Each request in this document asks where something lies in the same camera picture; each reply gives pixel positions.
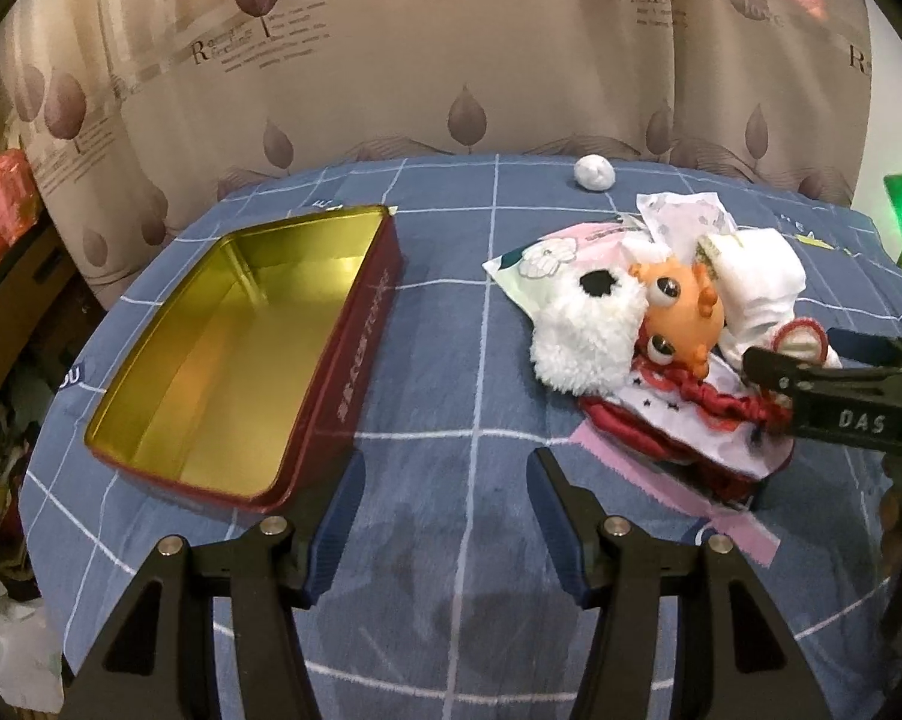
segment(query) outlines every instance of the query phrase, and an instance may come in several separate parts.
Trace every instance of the pink tape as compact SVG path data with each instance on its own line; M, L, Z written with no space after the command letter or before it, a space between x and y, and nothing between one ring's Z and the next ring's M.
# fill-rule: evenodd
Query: pink tape
M609 469L644 490L658 503L675 512L688 514L689 517L706 517L711 527L733 538L742 552L750 555L760 565L768 567L774 560L781 539L774 536L750 512L736 512L713 503L682 485L664 469L657 469L627 456L586 419L572 433L571 442L584 447Z

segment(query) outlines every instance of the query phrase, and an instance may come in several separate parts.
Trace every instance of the crumpled white ball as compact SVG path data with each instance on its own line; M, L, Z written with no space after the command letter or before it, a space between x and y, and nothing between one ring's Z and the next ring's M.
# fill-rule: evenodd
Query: crumpled white ball
M601 154L588 154L574 163L574 180L590 191L607 191L614 186L614 167Z

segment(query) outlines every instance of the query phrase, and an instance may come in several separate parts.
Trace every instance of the curtain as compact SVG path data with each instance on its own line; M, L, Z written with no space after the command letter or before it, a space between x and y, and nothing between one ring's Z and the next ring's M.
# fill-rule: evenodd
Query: curtain
M601 153L849 205L864 0L19 0L20 144L103 305L229 191L353 160Z

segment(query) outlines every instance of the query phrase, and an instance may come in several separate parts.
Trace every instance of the white fluffy plush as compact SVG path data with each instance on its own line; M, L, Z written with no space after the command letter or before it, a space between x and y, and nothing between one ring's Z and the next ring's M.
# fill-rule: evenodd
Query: white fluffy plush
M609 269L617 283L594 298L580 284L593 270L568 265L555 275L553 298L535 318L531 362L552 389L609 397L630 373L648 297L636 278Z
M614 186L614 167L601 154L588 154L574 163L574 180L588 191L607 191Z

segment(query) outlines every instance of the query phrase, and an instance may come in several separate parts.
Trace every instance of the metal bolt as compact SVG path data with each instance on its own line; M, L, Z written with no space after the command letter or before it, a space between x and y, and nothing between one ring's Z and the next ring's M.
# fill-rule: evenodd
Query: metal bolt
M608 517L604 520L604 533L608 536L627 536L630 533L630 522L623 517Z
M265 517L260 521L260 532L265 536L280 536L287 530L284 517Z
M723 533L715 533L711 538L707 539L707 545L713 549L718 555L726 555L734 549L734 542L730 536L724 536Z
M157 551L164 557L176 555L182 549L184 549L184 540L180 536L165 536L157 542Z

